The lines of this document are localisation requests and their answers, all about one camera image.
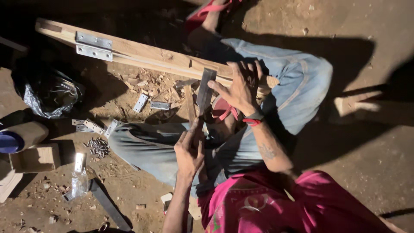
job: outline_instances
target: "metal hinge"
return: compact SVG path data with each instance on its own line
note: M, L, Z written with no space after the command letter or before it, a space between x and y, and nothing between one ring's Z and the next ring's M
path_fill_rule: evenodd
M105 61L112 61L112 40L76 32L76 53Z

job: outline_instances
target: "pink t-shirt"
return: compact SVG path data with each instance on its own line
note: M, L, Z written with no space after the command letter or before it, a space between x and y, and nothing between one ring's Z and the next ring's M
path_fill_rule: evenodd
M267 172L234 175L199 198L205 232L392 232L325 172L302 174L294 201L268 185Z

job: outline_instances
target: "red bracelet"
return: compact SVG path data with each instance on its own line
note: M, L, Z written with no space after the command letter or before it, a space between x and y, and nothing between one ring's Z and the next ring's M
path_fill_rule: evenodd
M262 123L261 120L248 119L248 118L243 119L243 122L246 122L251 127L254 127L254 126L259 125L260 123Z

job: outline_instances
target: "person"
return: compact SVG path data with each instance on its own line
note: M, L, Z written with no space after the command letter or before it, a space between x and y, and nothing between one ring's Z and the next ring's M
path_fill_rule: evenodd
M237 111L225 111L216 124L196 119L191 128L189 123L125 124L108 140L127 163L175 185L162 231L185 232L192 195L198 197L209 233L390 232L328 174L308 171L294 179L283 138L276 136L280 131L296 135L316 115L330 85L329 62L299 51L222 39L215 31L219 14L208 12L190 33L189 44L209 60L230 61L232 85L209 81L208 86ZM265 70L280 84L258 105L258 81ZM247 125L235 133L239 113ZM277 122L281 128L274 127Z

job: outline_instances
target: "tattoo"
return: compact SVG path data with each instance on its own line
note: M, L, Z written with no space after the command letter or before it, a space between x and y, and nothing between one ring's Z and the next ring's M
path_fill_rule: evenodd
M263 159L273 159L276 157L276 152L272 150L270 147L267 147L264 143L262 143L262 146L259 146L259 152L262 155Z

